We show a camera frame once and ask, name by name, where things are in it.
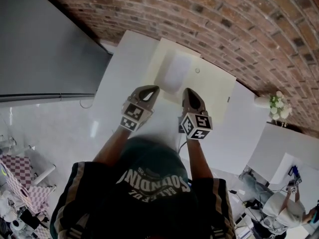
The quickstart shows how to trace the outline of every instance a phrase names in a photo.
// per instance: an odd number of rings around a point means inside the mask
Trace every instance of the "marker cube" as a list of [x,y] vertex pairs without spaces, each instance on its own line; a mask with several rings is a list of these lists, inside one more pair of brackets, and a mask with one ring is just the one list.
[[187,113],[181,122],[188,139],[204,139],[213,130],[213,123],[210,116]]
[[144,108],[126,100],[123,104],[121,113],[122,119],[120,125],[130,131],[137,131],[153,112],[145,110]]

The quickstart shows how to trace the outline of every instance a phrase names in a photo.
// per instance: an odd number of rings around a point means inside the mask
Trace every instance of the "white table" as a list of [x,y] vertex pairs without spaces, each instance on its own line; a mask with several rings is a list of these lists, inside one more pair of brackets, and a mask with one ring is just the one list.
[[[99,126],[107,126],[110,136],[111,130],[119,125],[124,101],[141,85],[158,42],[127,31],[116,48],[91,108],[93,119]],[[269,114],[268,109],[254,106],[254,98],[251,91],[236,82],[223,123],[215,123],[213,132],[201,141],[210,167],[234,174],[240,174],[245,168]],[[159,99],[154,110],[150,120],[133,136],[143,135],[178,149],[185,141],[185,136],[178,134],[177,128],[181,107]],[[180,155],[188,160],[186,146]]]

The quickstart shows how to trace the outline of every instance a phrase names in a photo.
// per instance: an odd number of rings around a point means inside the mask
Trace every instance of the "tiled floor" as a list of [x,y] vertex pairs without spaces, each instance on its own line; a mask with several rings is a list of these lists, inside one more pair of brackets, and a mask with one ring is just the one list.
[[[101,125],[94,132],[96,125],[89,110],[83,109],[79,101],[13,107],[10,122],[10,108],[0,109],[0,134],[12,135],[19,146],[35,145],[35,151],[28,151],[26,155],[39,172],[49,163],[56,165],[48,176],[48,183],[57,185],[49,197],[50,213],[67,183],[72,164],[92,160],[112,134],[110,128]],[[189,162],[183,162],[189,171]],[[217,169],[212,169],[212,172],[215,177],[227,181],[229,190],[245,191],[236,175]],[[238,194],[243,201],[251,198],[247,191],[244,195]],[[237,219],[244,208],[237,196],[230,194],[229,197],[234,219]]]

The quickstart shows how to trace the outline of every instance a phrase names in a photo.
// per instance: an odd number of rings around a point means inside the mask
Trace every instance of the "gray partition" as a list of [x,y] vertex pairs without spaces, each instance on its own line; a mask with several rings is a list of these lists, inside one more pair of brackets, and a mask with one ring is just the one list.
[[48,0],[0,0],[0,99],[94,96],[111,57]]

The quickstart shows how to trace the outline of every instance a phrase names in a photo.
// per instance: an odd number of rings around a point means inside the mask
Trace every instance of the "flower vase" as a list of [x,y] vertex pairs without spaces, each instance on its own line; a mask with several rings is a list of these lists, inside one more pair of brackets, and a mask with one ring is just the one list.
[[270,108],[270,99],[265,97],[257,97],[255,99],[255,106],[260,108]]

